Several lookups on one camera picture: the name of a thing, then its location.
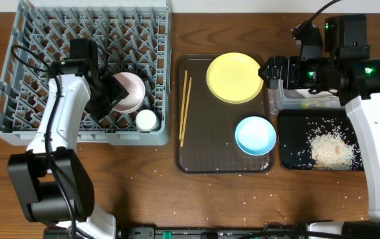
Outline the light blue bowl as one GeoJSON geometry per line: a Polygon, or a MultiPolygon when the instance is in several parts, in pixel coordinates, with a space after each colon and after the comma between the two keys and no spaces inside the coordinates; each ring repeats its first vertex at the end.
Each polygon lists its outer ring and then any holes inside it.
{"type": "Polygon", "coordinates": [[[247,155],[266,155],[276,144],[276,130],[267,119],[250,116],[237,124],[235,141],[240,150],[247,155]]]}

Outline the green snack wrapper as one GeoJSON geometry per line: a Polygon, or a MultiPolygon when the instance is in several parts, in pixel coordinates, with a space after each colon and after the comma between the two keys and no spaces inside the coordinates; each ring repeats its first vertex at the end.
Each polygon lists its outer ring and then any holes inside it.
{"type": "Polygon", "coordinates": [[[311,108],[329,108],[328,101],[319,101],[319,100],[304,100],[301,103],[302,109],[311,109],[311,108]]]}

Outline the pale green cup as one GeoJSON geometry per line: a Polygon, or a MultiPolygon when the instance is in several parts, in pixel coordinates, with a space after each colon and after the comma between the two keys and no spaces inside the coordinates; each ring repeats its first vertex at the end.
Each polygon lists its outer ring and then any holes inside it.
{"type": "Polygon", "coordinates": [[[160,126],[159,119],[151,110],[142,110],[136,116],[136,127],[139,131],[157,131],[160,126]]]}

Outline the white bowl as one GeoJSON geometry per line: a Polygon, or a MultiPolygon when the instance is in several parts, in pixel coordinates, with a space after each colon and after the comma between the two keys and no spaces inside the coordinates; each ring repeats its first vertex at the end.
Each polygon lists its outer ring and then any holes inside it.
{"type": "Polygon", "coordinates": [[[128,114],[140,108],[145,98],[145,85],[143,80],[136,74],[121,72],[114,75],[114,78],[125,88],[128,95],[120,100],[113,110],[128,114]]]}

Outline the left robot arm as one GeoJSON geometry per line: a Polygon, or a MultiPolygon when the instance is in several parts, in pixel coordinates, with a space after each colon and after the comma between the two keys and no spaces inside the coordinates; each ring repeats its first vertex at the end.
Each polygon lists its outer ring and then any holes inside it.
{"type": "Polygon", "coordinates": [[[25,153],[8,162],[21,210],[29,222],[46,225],[46,238],[115,238],[116,218],[96,205],[76,146],[83,113],[100,120],[129,93],[98,67],[90,39],[72,39],[69,57],[42,71],[49,86],[43,118],[25,153]]]}

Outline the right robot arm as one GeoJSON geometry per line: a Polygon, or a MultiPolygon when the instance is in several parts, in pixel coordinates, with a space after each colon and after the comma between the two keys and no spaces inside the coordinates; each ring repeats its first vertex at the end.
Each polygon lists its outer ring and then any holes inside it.
{"type": "Polygon", "coordinates": [[[269,58],[259,76],[271,90],[279,82],[292,88],[336,90],[358,140],[368,187],[368,221],[314,222],[305,238],[380,238],[380,58],[334,57],[301,60],[293,56],[269,58]]]}

